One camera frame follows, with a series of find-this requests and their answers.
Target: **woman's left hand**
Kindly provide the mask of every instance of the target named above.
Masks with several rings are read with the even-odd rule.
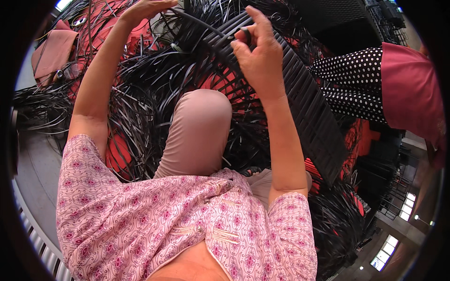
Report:
[[[119,18],[135,28],[144,18],[151,19],[158,13],[178,4],[178,0],[141,0],[129,7]]]

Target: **polka dot pants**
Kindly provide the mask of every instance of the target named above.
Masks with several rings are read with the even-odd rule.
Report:
[[[381,93],[382,48],[315,60],[310,71],[342,87],[322,88],[335,114],[386,123]]]

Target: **knee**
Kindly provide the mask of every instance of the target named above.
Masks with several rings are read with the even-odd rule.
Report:
[[[231,104],[228,98],[221,92],[198,89],[185,93],[179,104],[187,111],[187,114],[204,122],[225,122],[231,120]]]

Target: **woman's left arm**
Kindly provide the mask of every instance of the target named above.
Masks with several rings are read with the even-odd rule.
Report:
[[[94,140],[102,159],[105,159],[109,95],[128,36],[144,18],[153,18],[177,3],[177,0],[141,0],[120,16],[81,82],[68,139],[77,134],[87,134]]]

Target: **person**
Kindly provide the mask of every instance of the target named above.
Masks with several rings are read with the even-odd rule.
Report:
[[[75,101],[58,183],[57,233],[77,280],[315,280],[317,256],[302,147],[270,21],[246,11],[257,47],[232,46],[267,115],[269,209],[247,179],[221,168],[231,123],[224,94],[198,89],[176,105],[151,180],[121,183],[104,164],[109,93],[130,31],[176,0],[126,10],[89,66]]]
[[[445,165],[446,123],[427,53],[423,45],[418,52],[383,42],[380,48],[315,60],[309,70],[340,85],[321,88],[335,114],[387,124],[424,138],[430,164],[440,169]]]

